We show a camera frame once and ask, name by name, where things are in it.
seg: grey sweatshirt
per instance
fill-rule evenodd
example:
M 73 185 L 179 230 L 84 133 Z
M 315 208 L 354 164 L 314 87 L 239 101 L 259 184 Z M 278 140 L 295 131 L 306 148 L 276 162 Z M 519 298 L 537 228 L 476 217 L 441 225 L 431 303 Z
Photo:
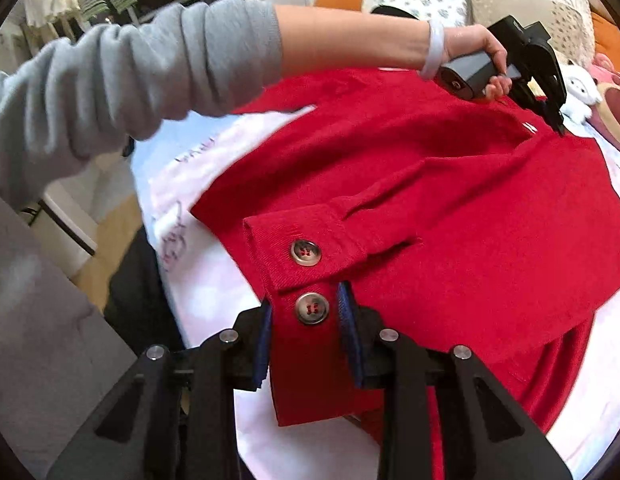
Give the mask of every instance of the grey sweatshirt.
M 222 0 L 95 27 L 0 73 L 0 431 L 36 478 L 135 357 L 15 210 L 126 134 L 244 104 L 279 78 L 280 60 L 273 7 Z

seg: metal screw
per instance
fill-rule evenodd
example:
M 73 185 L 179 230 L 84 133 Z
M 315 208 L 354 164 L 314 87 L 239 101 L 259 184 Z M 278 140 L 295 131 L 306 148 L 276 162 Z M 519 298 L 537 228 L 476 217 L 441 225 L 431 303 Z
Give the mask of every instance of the metal screw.
M 384 328 L 379 332 L 379 337 L 383 341 L 387 341 L 388 343 L 392 343 L 399 338 L 399 333 L 396 330 L 392 330 L 391 328 Z
M 221 341 L 223 341 L 224 343 L 234 343 L 238 338 L 239 333 L 232 328 L 229 328 L 228 330 L 223 330 L 223 332 L 219 334 L 219 339 L 221 339 Z
M 470 357 L 472 357 L 472 350 L 470 350 L 469 348 L 467 348 L 467 346 L 465 345 L 457 345 L 455 346 L 455 349 L 453 350 L 453 353 L 455 355 L 455 357 L 458 357 L 459 359 L 469 359 Z
M 159 345 L 153 345 L 146 350 L 146 357 L 152 361 L 157 361 L 165 355 L 165 348 Z

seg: grey sleeve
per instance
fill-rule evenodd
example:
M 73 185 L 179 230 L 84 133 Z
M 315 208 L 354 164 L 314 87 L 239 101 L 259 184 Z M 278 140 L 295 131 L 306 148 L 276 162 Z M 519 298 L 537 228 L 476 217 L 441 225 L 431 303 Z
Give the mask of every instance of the grey sleeve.
M 0 196 L 13 208 L 77 173 L 126 134 L 147 139 L 189 110 L 223 115 L 280 77 L 271 4 L 171 6 L 150 25 L 94 27 L 0 73 Z

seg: white bracelet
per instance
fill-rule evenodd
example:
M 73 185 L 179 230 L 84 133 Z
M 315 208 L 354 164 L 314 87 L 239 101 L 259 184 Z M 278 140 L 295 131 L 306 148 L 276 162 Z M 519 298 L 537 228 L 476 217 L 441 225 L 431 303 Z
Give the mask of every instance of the white bracelet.
M 445 30 L 443 23 L 439 20 L 430 20 L 430 45 L 427 51 L 426 62 L 423 69 L 419 71 L 421 79 L 428 81 L 432 79 L 441 66 L 443 60 L 443 43 L 445 41 Z

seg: brown button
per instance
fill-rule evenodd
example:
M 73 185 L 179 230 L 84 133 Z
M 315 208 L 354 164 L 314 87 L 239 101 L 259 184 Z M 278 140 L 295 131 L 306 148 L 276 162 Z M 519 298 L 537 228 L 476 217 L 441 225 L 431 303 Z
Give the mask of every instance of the brown button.
M 308 240 L 295 240 L 290 246 L 290 255 L 297 264 L 304 267 L 313 267 L 321 261 L 319 246 Z
M 306 325 L 316 325 L 328 317 L 330 303 L 316 292 L 308 292 L 296 300 L 296 317 Z

